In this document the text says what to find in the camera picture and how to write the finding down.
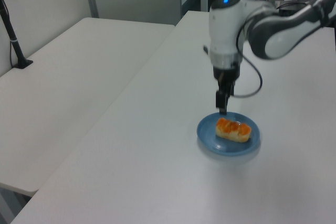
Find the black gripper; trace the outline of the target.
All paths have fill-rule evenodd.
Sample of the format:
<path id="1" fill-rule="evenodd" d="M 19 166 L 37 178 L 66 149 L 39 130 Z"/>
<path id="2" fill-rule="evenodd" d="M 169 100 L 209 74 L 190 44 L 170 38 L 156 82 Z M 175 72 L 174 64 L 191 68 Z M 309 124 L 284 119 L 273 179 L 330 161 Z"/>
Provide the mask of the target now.
<path id="1" fill-rule="evenodd" d="M 216 91 L 216 107 L 220 114 L 226 115 L 229 96 L 234 95 L 235 82 L 240 76 L 240 64 L 234 62 L 229 69 L 213 67 L 213 75 L 219 87 Z"/>

